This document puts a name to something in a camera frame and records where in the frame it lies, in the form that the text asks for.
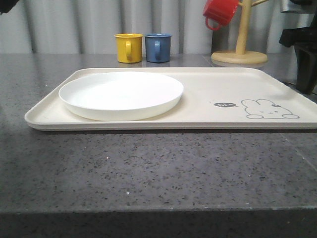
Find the cup handle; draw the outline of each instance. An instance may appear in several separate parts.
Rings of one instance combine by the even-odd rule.
[[[213,31],[219,30],[220,27],[221,27],[220,24],[218,24],[217,27],[211,27],[211,26],[209,26],[209,24],[208,24],[208,18],[207,18],[207,17],[206,17],[206,26],[207,26],[209,29],[213,30]]]
[[[127,54],[127,59],[132,60],[132,46],[130,41],[125,42],[125,50]]]
[[[160,43],[159,43],[159,41],[155,41],[154,47],[155,47],[155,58],[156,58],[156,60],[160,60]]]

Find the gray speckled countertop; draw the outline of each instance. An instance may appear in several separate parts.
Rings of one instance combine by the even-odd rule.
[[[260,69],[294,82],[285,58],[269,55]],[[74,71],[157,66],[214,65],[206,55],[174,55],[162,64],[122,64],[115,55],[0,55],[0,219],[11,226],[3,237],[28,237],[13,235],[30,220],[16,214],[305,210],[317,224],[316,130],[43,132],[24,120]],[[305,237],[316,237],[317,229],[308,229]]]

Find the curtain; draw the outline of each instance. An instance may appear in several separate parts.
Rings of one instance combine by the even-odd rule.
[[[210,54],[234,49],[241,16],[211,31],[206,0],[20,0],[0,16],[0,53],[115,54],[114,34],[171,33],[171,52]],[[280,12],[278,0],[252,8],[247,49],[292,52],[279,44],[283,29],[309,26],[309,14]]]

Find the mug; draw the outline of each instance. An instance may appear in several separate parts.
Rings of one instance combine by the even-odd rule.
[[[116,34],[117,59],[121,63],[142,61],[142,34]]]
[[[239,0],[208,0],[203,11],[203,16],[206,17],[206,26],[216,31],[221,26],[228,25],[238,8],[238,4]],[[209,19],[216,21],[218,26],[209,26]]]
[[[152,33],[146,34],[145,50],[148,62],[163,63],[170,61],[170,34]]]

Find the blue cup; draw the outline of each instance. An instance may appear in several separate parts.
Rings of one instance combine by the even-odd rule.
[[[146,34],[145,50],[148,62],[163,63],[170,61],[171,34]]]

